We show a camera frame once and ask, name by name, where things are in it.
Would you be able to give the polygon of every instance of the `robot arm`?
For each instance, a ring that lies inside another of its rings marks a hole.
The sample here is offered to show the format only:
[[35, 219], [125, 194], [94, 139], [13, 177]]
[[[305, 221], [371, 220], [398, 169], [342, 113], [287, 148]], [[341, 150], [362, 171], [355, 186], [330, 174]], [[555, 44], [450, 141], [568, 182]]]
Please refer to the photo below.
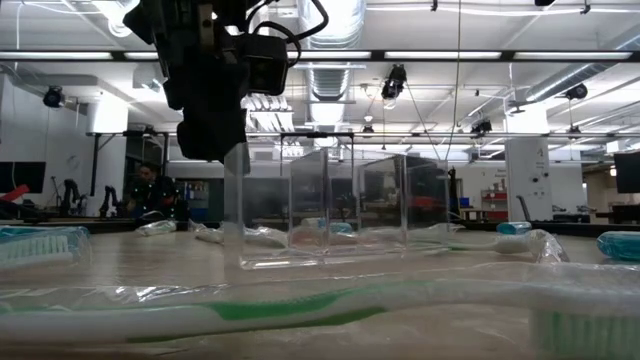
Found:
[[[273, 1], [141, 0], [125, 16], [124, 24], [156, 47], [168, 78], [163, 84], [167, 103], [183, 112], [178, 143], [187, 158], [222, 162], [237, 144], [246, 146], [242, 98], [249, 93], [282, 94], [288, 68], [297, 62], [288, 59], [287, 44], [295, 45], [299, 59], [300, 41], [329, 23], [319, 0], [311, 0], [323, 17], [316, 27], [294, 35], [265, 21], [249, 33], [258, 9]], [[229, 35], [225, 26], [230, 25], [242, 34]], [[260, 35], [256, 30], [261, 27], [286, 38]]]

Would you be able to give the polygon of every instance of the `clear plastic box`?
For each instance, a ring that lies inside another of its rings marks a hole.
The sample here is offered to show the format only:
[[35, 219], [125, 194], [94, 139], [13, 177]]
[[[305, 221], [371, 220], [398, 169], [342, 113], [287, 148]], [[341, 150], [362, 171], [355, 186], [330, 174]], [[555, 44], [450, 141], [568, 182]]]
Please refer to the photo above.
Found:
[[[266, 184], [274, 181], [269, 168], [279, 183]], [[321, 148], [288, 162], [250, 161], [239, 145], [225, 158], [225, 272], [439, 249], [447, 184], [446, 164], [431, 159], [369, 151], [338, 157]], [[265, 217], [258, 209], [269, 206], [274, 210]]]

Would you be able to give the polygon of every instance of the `man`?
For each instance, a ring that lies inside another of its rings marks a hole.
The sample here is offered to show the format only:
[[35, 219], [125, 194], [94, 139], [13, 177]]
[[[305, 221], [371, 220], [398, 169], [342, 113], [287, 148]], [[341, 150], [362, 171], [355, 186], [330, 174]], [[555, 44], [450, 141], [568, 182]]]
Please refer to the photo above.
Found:
[[173, 217], [177, 190], [173, 180], [158, 175], [155, 165], [144, 163], [138, 168], [138, 179], [129, 197], [127, 211], [140, 217], [150, 211], [160, 211]]

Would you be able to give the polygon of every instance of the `ceiling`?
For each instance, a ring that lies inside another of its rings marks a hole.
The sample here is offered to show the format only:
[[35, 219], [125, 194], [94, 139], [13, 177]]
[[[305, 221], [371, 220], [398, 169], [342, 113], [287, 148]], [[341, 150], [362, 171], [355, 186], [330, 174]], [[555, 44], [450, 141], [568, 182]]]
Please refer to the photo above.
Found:
[[[322, 0], [323, 3], [339, 0]], [[135, 35], [118, 38], [109, 32], [108, 20], [102, 14], [91, 14], [97, 8], [90, 1], [21, 1], [3, 0], [0, 5], [0, 48], [10, 50], [153, 50]], [[514, 12], [540, 11], [533, 0], [462, 1], [464, 10], [484, 12], [463, 13], [461, 49], [524, 49], [524, 50], [613, 50], [606, 44], [640, 22], [637, 0], [589, 0], [593, 9], [631, 12], [586, 15], [570, 13], [546, 16], [504, 16]], [[280, 0], [269, 9], [270, 20], [298, 31], [296, 2]], [[430, 3], [370, 0], [367, 4], [361, 49], [457, 49], [457, 1], [439, 1], [438, 11], [429, 10]], [[582, 0], [557, 0], [548, 11], [576, 10], [584, 7]], [[89, 12], [78, 15], [73, 12]], [[406, 88], [395, 108], [383, 111], [379, 101], [379, 85], [387, 76], [392, 62], [363, 63], [353, 70], [350, 91], [342, 123], [336, 130], [359, 132], [364, 116], [373, 116], [376, 132], [450, 131], [453, 124], [464, 119], [490, 96], [503, 95], [509, 89], [533, 86], [571, 65], [568, 63], [407, 63], [405, 68], [411, 92]], [[160, 130], [173, 131], [181, 115], [168, 109], [162, 93], [133, 87], [135, 63], [21, 63], [22, 71], [40, 75], [90, 75], [103, 84], [117, 89], [132, 106], [130, 121], [151, 123]], [[573, 120], [607, 114], [640, 99], [640, 64], [620, 64], [587, 81], [589, 96], [574, 101], [568, 111], [565, 99], [544, 102], [551, 130], [564, 131]], [[284, 96], [293, 110], [296, 126], [309, 125], [308, 94], [305, 70], [292, 69]], [[72, 94], [81, 101], [95, 101], [100, 89], [74, 88]], [[638, 132], [640, 115], [625, 113], [596, 125], [584, 125], [583, 131], [610, 132], [623, 129]], [[462, 122], [468, 130], [468, 123]], [[502, 121], [493, 121], [494, 131], [502, 130]], [[594, 146], [601, 141], [590, 141]]]

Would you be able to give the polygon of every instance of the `air duct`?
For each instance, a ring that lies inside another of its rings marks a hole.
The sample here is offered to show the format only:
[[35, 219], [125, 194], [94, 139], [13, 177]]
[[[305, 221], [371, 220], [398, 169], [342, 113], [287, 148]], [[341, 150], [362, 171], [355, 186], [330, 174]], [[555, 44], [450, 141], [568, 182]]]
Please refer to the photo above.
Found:
[[[324, 0], [322, 5], [329, 14], [329, 25], [320, 33], [307, 39], [306, 47], [318, 50], [341, 50], [355, 48], [360, 42], [365, 0]], [[298, 0], [299, 22], [306, 31], [322, 17], [309, 0]], [[351, 70], [310, 69], [307, 70], [307, 84], [311, 120], [323, 125], [335, 125], [344, 116], [344, 101], [349, 89]]]
[[[618, 51], [638, 51], [640, 50], [640, 25], [633, 26], [615, 39], [604, 44], [602, 49], [618, 50]], [[573, 88], [592, 77], [601, 74], [610, 68], [616, 66], [617, 63], [591, 63], [591, 64], [575, 64], [566, 67], [564, 70], [548, 77], [542, 82], [532, 86], [525, 93], [522, 99], [517, 101], [540, 102], [552, 96], [558, 95], [564, 91]], [[488, 101], [477, 111], [484, 114], [492, 113], [503, 107], [502, 99]]]

